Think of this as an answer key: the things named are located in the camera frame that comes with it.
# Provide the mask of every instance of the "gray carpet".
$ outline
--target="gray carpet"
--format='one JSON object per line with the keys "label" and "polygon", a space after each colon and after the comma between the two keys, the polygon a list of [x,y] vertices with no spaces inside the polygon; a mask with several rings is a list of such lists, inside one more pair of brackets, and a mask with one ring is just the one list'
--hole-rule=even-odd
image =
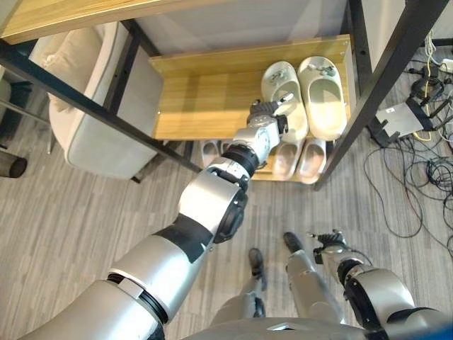
{"label": "gray carpet", "polygon": [[[415,79],[403,74],[382,107],[405,100]],[[16,339],[40,326],[95,279],[105,278],[115,259],[174,219],[178,196],[194,176],[169,160],[150,164],[140,185],[94,176],[65,164],[58,145],[46,155],[45,132],[45,127],[22,120],[10,152],[27,157],[28,170],[18,180],[0,178],[0,339]],[[232,241],[210,253],[177,317],[166,327],[166,338],[203,329],[220,305],[240,291],[249,275],[250,247],[265,255],[268,316],[296,316],[285,275],[289,253],[282,242],[284,231],[296,232],[311,249],[316,244],[305,232],[341,229],[375,266],[400,276],[418,305],[453,313],[453,265],[447,251],[425,231],[398,239],[385,227],[378,198],[362,170],[375,147],[364,131],[319,192],[298,183],[254,182],[243,226]],[[445,146],[441,152],[451,156]],[[392,166],[401,166],[395,154],[389,159]],[[402,233],[414,230],[418,221],[378,154],[370,159],[369,170],[392,227]],[[442,204],[423,200],[423,209],[430,231],[446,242],[451,232],[442,219]],[[328,284],[353,323],[340,287],[330,278]]]}

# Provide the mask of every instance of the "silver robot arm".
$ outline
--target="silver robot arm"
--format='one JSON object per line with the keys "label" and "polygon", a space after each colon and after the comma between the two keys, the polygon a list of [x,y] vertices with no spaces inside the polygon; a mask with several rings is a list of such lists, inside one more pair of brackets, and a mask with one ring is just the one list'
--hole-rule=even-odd
{"label": "silver robot arm", "polygon": [[275,110],[291,96],[254,103],[247,127],[183,191],[173,224],[141,241],[113,264],[107,280],[22,339],[162,339],[162,324],[174,318],[210,245],[231,239],[241,225],[248,182],[287,131],[286,117]]}
{"label": "silver robot arm", "polygon": [[338,230],[311,236],[323,244],[314,250],[315,262],[323,264],[344,287],[344,296],[365,329],[384,332],[385,339],[398,340],[411,339],[450,323],[437,310],[416,307],[411,292],[397,275],[366,263],[364,256],[351,249]]}

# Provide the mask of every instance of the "black metal frame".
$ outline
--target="black metal frame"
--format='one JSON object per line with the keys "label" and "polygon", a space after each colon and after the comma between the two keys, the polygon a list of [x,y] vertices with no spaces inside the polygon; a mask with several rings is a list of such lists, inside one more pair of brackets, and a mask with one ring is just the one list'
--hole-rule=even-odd
{"label": "black metal frame", "polygon": [[[354,4],[356,0],[350,0],[349,2],[350,8],[353,8],[354,6],[351,6],[351,4]],[[366,80],[366,78],[362,80],[364,87],[361,89],[355,111],[351,115],[350,122],[342,137],[336,142],[332,154],[327,159],[324,172],[315,185],[316,190],[325,184],[357,136],[372,121],[380,103],[420,47],[420,44],[434,26],[447,3],[448,0],[410,0],[406,2],[406,7],[379,59],[375,71],[369,80]],[[361,20],[357,13],[356,16],[352,15],[351,17],[353,26],[351,32],[366,32],[365,21]],[[357,42],[358,37],[354,38],[353,42]],[[360,60],[360,57],[357,56],[357,49],[355,49],[355,59],[356,64],[359,64],[358,60]]]}
{"label": "black metal frame", "polygon": [[151,138],[135,126],[116,116],[139,45],[150,56],[160,55],[157,48],[134,20],[122,21],[122,24],[129,31],[129,36],[115,70],[116,76],[114,76],[110,84],[103,106],[73,89],[34,62],[31,62],[26,56],[17,51],[14,45],[9,45],[3,40],[0,40],[0,64],[91,117],[100,120],[159,154],[178,162],[189,170],[194,172],[201,171],[199,166],[164,145],[162,141]]}
{"label": "black metal frame", "polygon": [[[372,72],[362,2],[361,0],[348,0],[345,23],[348,23],[347,31],[351,34],[353,43],[359,97],[355,112],[352,114],[343,136],[336,142],[328,157],[324,173],[315,186],[316,190],[325,184],[362,129],[373,119],[379,104],[390,91],[417,48],[420,47],[447,3],[448,0],[407,0],[406,7],[384,53],[375,71]],[[133,19],[122,21],[122,24],[129,31],[130,37],[117,65],[115,73],[117,77],[110,85],[103,107],[32,63],[27,57],[18,53],[14,46],[10,46],[2,40],[0,40],[0,64],[133,140],[175,160],[190,170],[199,171],[200,168],[189,159],[116,116],[138,44],[148,55],[160,55],[156,46]],[[189,154],[190,147],[188,146],[185,155]]]}

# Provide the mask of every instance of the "white wall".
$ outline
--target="white wall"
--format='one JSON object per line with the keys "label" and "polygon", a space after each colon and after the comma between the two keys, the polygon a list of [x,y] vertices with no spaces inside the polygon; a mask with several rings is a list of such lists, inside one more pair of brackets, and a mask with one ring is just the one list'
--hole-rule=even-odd
{"label": "white wall", "polygon": [[[403,13],[405,0],[362,0],[362,5],[367,26],[369,55],[374,70]],[[437,19],[432,33],[434,39],[453,38],[453,1],[447,4]]]}
{"label": "white wall", "polygon": [[16,7],[20,0],[0,0],[0,32],[9,17],[10,12]]}
{"label": "white wall", "polygon": [[340,33],[346,0],[239,0],[137,19],[164,54]]}
{"label": "white wall", "polygon": [[405,0],[362,0],[363,15],[367,28],[369,58],[372,70],[403,13]]}
{"label": "white wall", "polygon": [[453,1],[449,1],[432,29],[434,39],[453,38]]}

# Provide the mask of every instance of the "wooden shelf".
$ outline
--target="wooden shelf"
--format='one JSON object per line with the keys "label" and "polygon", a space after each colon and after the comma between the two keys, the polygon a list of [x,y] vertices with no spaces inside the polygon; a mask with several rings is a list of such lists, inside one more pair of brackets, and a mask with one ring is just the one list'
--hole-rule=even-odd
{"label": "wooden shelf", "polygon": [[0,26],[0,38],[16,44],[77,28],[225,1],[228,0],[20,0]]}
{"label": "wooden shelf", "polygon": [[[349,35],[284,42],[276,45],[206,53],[154,57],[151,64],[164,78],[153,137],[158,140],[227,140],[246,126],[250,104],[261,98],[263,72],[286,60],[296,69],[310,56],[323,55],[338,68],[350,117],[345,56]],[[275,155],[253,176],[258,181],[283,181],[272,174]],[[289,181],[299,181],[293,176]]]}

